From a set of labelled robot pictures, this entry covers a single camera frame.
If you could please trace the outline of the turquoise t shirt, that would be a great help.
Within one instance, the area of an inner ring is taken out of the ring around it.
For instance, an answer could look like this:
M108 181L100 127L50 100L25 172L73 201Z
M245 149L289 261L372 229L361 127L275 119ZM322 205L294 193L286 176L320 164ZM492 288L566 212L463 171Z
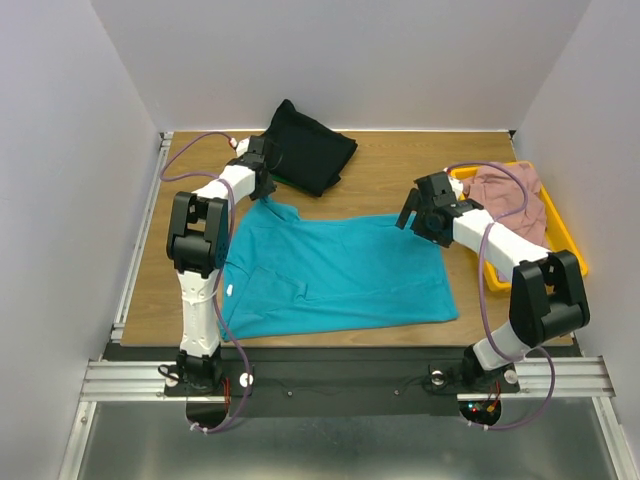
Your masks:
M238 339L374 329L457 318L438 246L393 215L305 220L260 201L224 268L222 316Z

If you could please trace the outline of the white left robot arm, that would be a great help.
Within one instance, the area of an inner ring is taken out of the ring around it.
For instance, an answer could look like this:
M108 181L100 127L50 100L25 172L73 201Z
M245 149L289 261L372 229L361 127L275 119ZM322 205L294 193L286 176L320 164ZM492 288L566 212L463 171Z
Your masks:
M173 200L166 252L177 273L182 303L182 339L176 366L163 374L199 393L215 392L222 382L221 335L214 300L231 246L235 207L244 198L258 200L275 191L269 167L281 154L264 136L229 141L236 157L221 173Z

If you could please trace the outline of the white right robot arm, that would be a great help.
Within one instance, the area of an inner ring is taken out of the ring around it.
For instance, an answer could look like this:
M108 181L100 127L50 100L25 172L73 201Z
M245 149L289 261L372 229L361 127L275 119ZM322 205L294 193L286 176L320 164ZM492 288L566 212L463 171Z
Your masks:
M510 284L507 321L468 347L458 369L462 384L482 390L505 366L556 337L589 324L580 262L568 250L550 251L519 236L441 171L416 179L396 225L438 246L460 244L490 263Z

